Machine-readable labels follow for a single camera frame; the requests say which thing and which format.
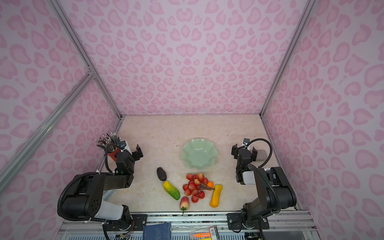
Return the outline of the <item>dark fake avocado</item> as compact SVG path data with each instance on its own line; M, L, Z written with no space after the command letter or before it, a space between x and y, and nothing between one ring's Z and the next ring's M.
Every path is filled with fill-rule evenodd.
M167 180L167 173L161 167L157 168L157 176L162 182L165 182Z

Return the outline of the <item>green yellow fake fruit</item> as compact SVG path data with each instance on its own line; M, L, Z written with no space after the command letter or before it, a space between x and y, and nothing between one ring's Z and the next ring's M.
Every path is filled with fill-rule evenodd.
M163 188L173 199L180 199L180 191L176 187L174 187L170 182L164 181Z

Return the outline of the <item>yellow orange fake fruit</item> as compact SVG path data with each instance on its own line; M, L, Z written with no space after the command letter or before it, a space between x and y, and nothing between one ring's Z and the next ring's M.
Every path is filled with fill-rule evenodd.
M215 189L210 202L210 206L212 208L217 208L219 206L222 190L223 190L222 185L215 185Z

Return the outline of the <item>red fake peach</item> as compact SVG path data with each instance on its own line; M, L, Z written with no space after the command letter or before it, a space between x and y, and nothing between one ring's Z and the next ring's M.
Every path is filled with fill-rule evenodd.
M182 212L185 212L189 209L190 207L190 202L188 197L182 197L181 202L180 202L180 210Z

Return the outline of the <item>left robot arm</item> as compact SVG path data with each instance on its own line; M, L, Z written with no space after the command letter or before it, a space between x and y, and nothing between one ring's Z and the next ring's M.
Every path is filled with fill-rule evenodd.
M60 217L72 222L103 223L104 231L131 231L135 221L126 205L103 200L105 191L129 188L134 179L135 162L142 158L140 146L134 152L122 150L115 154L115 172L90 172L76 175L62 191L57 205Z

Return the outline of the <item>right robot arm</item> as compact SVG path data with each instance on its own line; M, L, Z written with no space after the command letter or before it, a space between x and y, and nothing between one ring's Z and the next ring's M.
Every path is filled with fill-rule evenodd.
M242 230L267 230L268 217L281 210L295 207L297 197L281 167L264 169L255 167L257 150L245 145L232 147L231 155L237 160L236 181L241 185L255 185L257 198L245 203L239 213L227 214L228 228L235 233Z

